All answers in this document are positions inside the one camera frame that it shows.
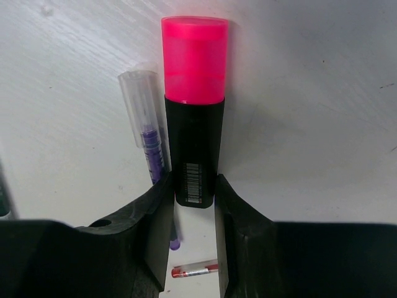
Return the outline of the purple gel pen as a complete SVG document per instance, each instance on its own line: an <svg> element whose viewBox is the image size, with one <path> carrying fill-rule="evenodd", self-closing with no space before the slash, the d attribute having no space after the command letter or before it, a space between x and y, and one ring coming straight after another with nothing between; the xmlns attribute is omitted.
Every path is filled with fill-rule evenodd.
<svg viewBox="0 0 397 298"><path fill-rule="evenodd" d="M168 172L156 110L158 75L151 70L131 70L120 74L118 82L136 145L143 150L151 182L156 184Z"/></svg>

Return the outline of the black pink highlighter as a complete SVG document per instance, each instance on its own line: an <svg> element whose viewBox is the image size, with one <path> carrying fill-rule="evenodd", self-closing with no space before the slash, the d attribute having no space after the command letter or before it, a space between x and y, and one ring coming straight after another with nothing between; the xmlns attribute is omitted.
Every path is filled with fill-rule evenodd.
<svg viewBox="0 0 397 298"><path fill-rule="evenodd" d="M226 19L165 17L161 21L164 99L176 201L213 204L225 108Z"/></svg>

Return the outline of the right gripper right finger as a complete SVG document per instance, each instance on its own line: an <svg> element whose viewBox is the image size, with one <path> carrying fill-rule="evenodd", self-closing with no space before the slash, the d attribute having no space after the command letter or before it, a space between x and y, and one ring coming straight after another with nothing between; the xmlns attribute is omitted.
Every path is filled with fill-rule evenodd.
<svg viewBox="0 0 397 298"><path fill-rule="evenodd" d="M395 297L396 226L274 222L216 179L221 297Z"/></svg>

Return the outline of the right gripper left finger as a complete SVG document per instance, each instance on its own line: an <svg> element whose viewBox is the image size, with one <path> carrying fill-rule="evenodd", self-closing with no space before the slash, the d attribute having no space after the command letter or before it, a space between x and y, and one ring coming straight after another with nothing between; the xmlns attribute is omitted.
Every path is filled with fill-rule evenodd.
<svg viewBox="0 0 397 298"><path fill-rule="evenodd" d="M157 297L174 212L171 174L87 227L1 222L2 297Z"/></svg>

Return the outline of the black green highlighter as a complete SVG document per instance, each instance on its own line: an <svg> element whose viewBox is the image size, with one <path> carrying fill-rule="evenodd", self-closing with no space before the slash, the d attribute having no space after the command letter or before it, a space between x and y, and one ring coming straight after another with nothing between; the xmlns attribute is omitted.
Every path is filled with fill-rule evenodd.
<svg viewBox="0 0 397 298"><path fill-rule="evenodd" d="M16 215L12 203L12 196L2 166L1 166L0 204L1 204L0 205L1 220L15 220Z"/></svg>

